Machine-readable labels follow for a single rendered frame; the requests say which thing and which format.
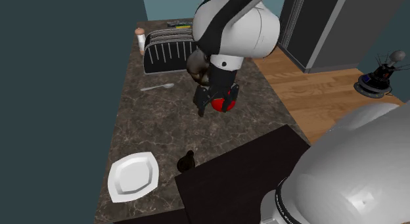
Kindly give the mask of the small black jug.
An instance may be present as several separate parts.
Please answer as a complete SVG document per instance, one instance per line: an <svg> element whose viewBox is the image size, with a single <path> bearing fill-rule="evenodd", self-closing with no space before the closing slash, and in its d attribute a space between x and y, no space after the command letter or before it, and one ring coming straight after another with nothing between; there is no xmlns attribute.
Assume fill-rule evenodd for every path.
<svg viewBox="0 0 410 224"><path fill-rule="evenodd" d="M194 152L192 150L189 150L186 155L180 158L177 162L177 169L181 173L195 167Z"/></svg>

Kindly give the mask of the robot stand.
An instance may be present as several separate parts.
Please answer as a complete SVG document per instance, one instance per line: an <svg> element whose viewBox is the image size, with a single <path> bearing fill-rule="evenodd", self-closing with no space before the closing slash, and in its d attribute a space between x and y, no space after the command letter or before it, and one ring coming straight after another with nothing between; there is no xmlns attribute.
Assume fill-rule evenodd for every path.
<svg viewBox="0 0 410 224"><path fill-rule="evenodd" d="M259 224L262 198L309 147L284 125L178 175L189 224Z"/></svg>

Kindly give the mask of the dark brown shiny pot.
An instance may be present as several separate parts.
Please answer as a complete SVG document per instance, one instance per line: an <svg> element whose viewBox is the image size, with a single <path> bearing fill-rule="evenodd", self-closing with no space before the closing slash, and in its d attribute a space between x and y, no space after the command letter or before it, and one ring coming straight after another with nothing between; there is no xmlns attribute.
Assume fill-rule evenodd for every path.
<svg viewBox="0 0 410 224"><path fill-rule="evenodd" d="M209 86L210 57L200 49L191 53L187 59L187 71L191 77L200 85Z"/></svg>

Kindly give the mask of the dark grey refrigerator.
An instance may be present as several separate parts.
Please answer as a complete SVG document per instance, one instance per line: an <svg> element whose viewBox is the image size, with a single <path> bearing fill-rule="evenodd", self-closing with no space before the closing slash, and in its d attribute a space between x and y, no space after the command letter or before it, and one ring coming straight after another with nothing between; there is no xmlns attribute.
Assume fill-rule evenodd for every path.
<svg viewBox="0 0 410 224"><path fill-rule="evenodd" d="M304 73L357 68L405 0L285 0L279 47Z"/></svg>

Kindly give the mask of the black device with grey ball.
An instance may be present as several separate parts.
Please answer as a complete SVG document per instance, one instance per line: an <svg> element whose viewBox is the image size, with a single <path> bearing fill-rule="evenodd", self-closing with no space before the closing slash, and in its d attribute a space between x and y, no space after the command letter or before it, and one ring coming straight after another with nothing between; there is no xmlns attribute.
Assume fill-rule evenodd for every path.
<svg viewBox="0 0 410 224"><path fill-rule="evenodd" d="M392 96L392 87L390 86L390 77L394 72L410 70L410 64L395 66L395 64L405 59L406 53L402 50L393 51L383 55L376 55L378 68L374 72L363 74L358 77L353 88L363 96L372 99L381 99L384 95Z"/></svg>

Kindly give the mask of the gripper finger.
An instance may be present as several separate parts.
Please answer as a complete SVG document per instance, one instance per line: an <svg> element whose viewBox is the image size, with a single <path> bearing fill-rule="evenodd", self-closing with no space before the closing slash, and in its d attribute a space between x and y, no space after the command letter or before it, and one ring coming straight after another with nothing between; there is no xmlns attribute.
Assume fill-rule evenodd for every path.
<svg viewBox="0 0 410 224"><path fill-rule="evenodd" d="M239 93L239 85L234 83L231 89L228 91L227 96L224 98L224 101L223 101L223 111L224 112L230 111L235 106L238 93Z"/></svg>
<svg viewBox="0 0 410 224"><path fill-rule="evenodd" d="M209 93L208 86L198 85L193 97L193 102L198 108L198 115L200 117L204 116L204 111L208 103L211 101L211 96Z"/></svg>

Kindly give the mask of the red round fruit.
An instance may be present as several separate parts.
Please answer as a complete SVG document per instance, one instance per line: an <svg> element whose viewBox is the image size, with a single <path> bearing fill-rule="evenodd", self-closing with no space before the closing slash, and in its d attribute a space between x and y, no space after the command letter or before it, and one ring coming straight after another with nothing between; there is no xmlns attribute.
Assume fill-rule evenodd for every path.
<svg viewBox="0 0 410 224"><path fill-rule="evenodd" d="M228 101L228 105L226 109L223 109L224 102ZM218 112L227 112L230 111L236 104L236 99L233 99L231 97L219 97L219 98L213 98L211 100L211 105L212 108Z"/></svg>

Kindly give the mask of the dark flat thing with yellow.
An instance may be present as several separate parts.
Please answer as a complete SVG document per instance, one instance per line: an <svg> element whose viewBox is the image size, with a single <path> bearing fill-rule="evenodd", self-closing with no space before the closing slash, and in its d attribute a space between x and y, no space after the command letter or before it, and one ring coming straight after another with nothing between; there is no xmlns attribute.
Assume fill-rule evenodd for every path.
<svg viewBox="0 0 410 224"><path fill-rule="evenodd" d="M192 25L193 25L192 22L179 21L179 20L167 22L168 28L192 28Z"/></svg>

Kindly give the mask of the black toaster with white stripes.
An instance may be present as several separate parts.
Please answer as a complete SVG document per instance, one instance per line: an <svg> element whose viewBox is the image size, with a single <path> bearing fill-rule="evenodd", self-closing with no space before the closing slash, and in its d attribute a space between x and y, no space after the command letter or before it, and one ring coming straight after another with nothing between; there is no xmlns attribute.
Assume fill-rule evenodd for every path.
<svg viewBox="0 0 410 224"><path fill-rule="evenodd" d="M149 75L186 70L187 59L197 49L190 28L150 32L145 40L144 73Z"/></svg>

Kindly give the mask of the white square plate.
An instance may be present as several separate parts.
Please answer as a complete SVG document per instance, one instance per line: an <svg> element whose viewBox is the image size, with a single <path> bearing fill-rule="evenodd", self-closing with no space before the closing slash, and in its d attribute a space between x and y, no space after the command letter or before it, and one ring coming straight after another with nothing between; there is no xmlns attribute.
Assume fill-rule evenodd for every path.
<svg viewBox="0 0 410 224"><path fill-rule="evenodd" d="M107 187L113 203L142 198L158 186L159 167L151 152L125 156L111 165Z"/></svg>

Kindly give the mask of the silver spoon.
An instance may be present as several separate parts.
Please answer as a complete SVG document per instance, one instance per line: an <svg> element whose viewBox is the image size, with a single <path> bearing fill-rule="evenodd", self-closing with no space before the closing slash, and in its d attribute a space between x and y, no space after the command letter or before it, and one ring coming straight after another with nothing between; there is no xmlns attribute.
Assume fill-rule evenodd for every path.
<svg viewBox="0 0 410 224"><path fill-rule="evenodd" d="M163 84L163 85L157 85L157 86L153 86L153 87L145 87L145 88L140 89L140 91L148 91L148 90L156 89L156 88L160 88L160 87L169 89L169 88L172 88L174 85L175 85L174 83L166 83L166 84Z"/></svg>

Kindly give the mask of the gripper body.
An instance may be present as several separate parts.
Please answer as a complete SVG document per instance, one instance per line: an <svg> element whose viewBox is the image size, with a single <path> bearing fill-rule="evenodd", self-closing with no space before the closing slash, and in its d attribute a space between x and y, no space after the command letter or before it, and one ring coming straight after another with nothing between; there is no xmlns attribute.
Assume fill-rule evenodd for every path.
<svg viewBox="0 0 410 224"><path fill-rule="evenodd" d="M223 70L213 64L210 65L208 71L210 84L209 90L211 91L229 90L234 84L237 75L237 70Z"/></svg>

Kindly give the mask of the white and brown pepper mill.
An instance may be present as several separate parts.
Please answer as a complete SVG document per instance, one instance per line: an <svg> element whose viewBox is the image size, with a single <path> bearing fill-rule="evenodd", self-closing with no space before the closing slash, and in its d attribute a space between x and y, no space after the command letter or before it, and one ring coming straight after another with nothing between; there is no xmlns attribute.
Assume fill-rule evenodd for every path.
<svg viewBox="0 0 410 224"><path fill-rule="evenodd" d="M145 52L145 41L146 41L146 37L145 37L145 31L142 28L137 28L135 30L135 35L137 36L137 40L139 43L139 51L141 55L144 55Z"/></svg>

